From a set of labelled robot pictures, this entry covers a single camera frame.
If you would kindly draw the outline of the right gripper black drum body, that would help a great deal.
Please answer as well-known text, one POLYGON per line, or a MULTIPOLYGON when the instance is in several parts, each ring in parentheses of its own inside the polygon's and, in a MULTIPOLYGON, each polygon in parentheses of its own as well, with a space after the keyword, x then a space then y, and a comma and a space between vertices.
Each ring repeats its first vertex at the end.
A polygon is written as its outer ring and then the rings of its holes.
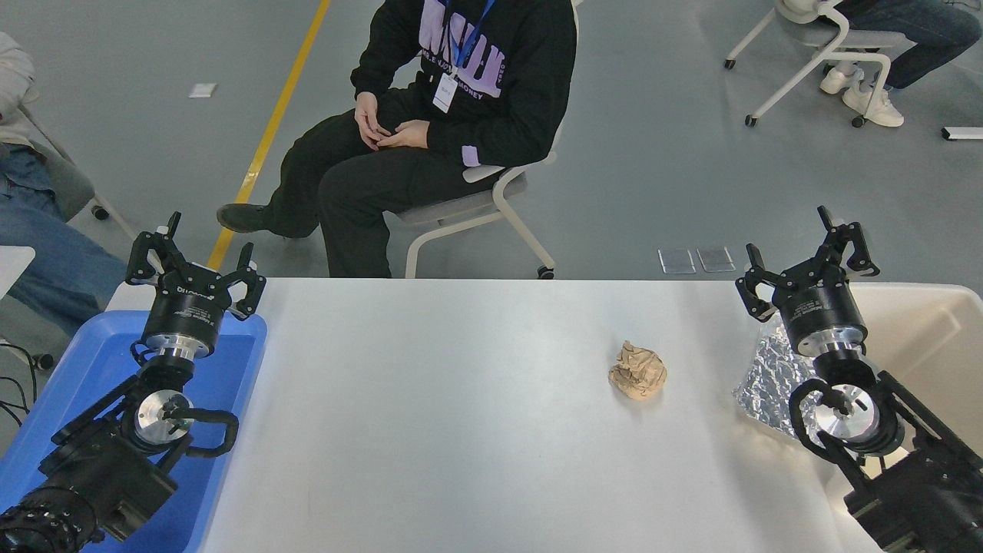
POLYGON ((849 289, 853 274, 840 270, 818 280, 808 273, 780 274, 784 287, 777 290, 777 310, 793 351, 864 349, 868 329, 849 289))

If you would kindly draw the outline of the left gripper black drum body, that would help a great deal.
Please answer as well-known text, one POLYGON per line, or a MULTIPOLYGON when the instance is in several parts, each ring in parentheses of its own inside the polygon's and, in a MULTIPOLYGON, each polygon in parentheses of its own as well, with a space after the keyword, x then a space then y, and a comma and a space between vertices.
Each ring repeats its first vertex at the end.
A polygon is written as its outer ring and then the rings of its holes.
POLYGON ((219 273, 195 263, 161 274, 144 326, 144 343, 160 349, 182 336, 198 342, 201 349, 213 349, 230 305, 228 290, 219 286, 221 279, 219 273))

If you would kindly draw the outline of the person's left hand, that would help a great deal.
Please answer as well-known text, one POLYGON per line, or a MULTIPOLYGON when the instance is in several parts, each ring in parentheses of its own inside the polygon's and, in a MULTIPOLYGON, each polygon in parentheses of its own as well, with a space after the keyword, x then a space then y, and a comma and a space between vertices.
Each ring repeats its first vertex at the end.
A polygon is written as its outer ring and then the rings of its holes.
POLYGON ((376 146, 380 148, 391 147, 410 147, 410 148, 429 148, 429 126, 431 123, 425 120, 411 120, 403 122, 396 127, 396 130, 382 139, 376 141, 376 146))

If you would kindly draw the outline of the person's right hand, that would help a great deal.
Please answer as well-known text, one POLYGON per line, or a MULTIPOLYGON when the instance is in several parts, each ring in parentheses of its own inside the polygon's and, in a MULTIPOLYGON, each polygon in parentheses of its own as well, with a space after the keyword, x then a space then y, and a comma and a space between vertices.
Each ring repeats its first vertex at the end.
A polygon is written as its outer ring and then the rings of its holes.
POLYGON ((379 142, 389 139, 391 132, 379 123, 378 98, 368 91, 358 92, 355 96, 356 106, 354 118, 362 142, 372 151, 379 150, 379 142))

